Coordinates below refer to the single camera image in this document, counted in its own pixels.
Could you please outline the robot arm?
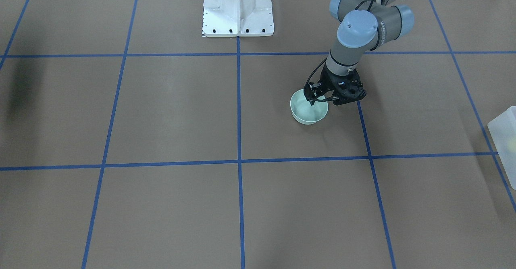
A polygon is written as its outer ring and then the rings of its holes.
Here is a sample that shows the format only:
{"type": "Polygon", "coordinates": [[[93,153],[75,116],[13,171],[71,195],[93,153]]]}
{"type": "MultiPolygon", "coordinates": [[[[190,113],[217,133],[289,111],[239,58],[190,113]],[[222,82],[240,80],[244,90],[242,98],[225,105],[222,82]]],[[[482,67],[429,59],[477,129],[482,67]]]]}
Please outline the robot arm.
{"type": "Polygon", "coordinates": [[[343,105],[366,96],[356,66],[363,54],[394,41],[414,27],[408,6],[392,6],[395,0],[330,0],[329,12],[339,21],[337,36],[322,61],[319,81],[307,79],[303,92],[310,105],[333,102],[343,105]]]}

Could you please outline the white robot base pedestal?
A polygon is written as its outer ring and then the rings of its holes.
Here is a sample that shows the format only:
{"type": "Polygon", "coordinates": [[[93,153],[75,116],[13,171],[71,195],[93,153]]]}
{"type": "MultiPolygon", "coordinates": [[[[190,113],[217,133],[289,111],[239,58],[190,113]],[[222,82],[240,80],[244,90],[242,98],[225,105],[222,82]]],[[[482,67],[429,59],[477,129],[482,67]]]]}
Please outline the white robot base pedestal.
{"type": "Polygon", "coordinates": [[[203,36],[272,36],[274,32],[272,0],[203,1],[203,36]]]}

